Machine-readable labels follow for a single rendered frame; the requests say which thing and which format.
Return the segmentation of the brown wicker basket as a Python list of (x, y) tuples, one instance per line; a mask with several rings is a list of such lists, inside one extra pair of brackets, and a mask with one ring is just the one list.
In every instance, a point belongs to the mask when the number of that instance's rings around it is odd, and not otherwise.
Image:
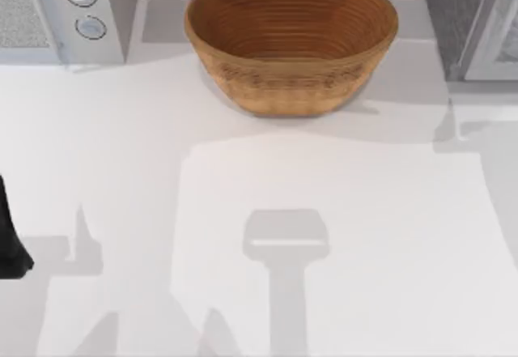
[(260, 117), (313, 117), (343, 105), (398, 28), (389, 0), (191, 0), (185, 11), (207, 74)]

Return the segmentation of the pale microwave oven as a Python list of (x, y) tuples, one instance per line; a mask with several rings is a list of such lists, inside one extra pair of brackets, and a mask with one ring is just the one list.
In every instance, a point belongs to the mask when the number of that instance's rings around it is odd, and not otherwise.
[[(0, 65), (104, 66), (125, 63), (138, 0), (97, 0), (90, 7), (68, 0), (0, 0)], [(101, 19), (107, 34), (87, 40), (74, 23)]]

